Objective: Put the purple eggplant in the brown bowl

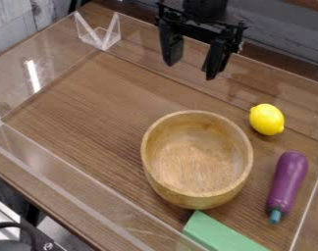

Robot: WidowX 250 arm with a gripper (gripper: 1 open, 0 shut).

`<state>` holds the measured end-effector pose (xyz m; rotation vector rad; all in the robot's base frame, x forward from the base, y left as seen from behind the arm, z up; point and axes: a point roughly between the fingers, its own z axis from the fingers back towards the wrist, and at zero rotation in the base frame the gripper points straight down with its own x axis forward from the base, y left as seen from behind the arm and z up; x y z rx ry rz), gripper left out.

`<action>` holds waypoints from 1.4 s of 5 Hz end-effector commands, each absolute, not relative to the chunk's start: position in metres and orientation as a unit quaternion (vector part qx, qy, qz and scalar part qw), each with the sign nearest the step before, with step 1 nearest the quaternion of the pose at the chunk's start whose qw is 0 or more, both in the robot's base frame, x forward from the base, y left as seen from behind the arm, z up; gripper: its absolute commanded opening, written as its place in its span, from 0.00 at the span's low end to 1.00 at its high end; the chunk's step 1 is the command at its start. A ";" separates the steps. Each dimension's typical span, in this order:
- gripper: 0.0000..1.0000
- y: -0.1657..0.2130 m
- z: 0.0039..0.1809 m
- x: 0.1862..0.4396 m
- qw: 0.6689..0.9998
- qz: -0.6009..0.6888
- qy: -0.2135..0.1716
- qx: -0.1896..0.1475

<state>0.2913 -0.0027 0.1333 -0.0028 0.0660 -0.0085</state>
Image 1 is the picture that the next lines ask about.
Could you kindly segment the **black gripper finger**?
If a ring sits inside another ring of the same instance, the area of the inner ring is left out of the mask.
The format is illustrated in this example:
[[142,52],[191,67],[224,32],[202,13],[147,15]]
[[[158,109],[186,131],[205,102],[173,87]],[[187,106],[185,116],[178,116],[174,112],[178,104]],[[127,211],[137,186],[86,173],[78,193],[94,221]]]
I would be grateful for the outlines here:
[[158,22],[158,39],[162,60],[171,67],[182,57],[183,37],[165,21]]
[[222,40],[216,39],[210,43],[206,59],[201,71],[206,74],[206,80],[216,78],[224,70],[230,55],[230,45]]

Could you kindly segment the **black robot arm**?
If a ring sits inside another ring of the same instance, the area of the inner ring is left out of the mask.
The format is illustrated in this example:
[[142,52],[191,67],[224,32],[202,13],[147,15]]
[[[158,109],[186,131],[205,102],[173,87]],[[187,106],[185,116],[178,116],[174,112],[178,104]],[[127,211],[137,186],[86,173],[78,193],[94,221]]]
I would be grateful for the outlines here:
[[171,67],[183,55],[183,38],[209,45],[201,71],[206,80],[222,72],[230,54],[242,47],[244,21],[226,22],[228,0],[158,0],[158,40],[163,62]]

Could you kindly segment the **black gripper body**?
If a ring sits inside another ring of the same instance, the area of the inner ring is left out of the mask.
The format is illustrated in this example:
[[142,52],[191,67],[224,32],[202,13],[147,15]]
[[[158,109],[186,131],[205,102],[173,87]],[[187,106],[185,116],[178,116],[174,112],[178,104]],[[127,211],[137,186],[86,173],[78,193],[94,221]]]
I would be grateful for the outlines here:
[[230,52],[238,53],[248,26],[228,17],[226,5],[228,0],[157,0],[157,27],[165,21],[182,37],[203,43],[222,39],[230,45]]

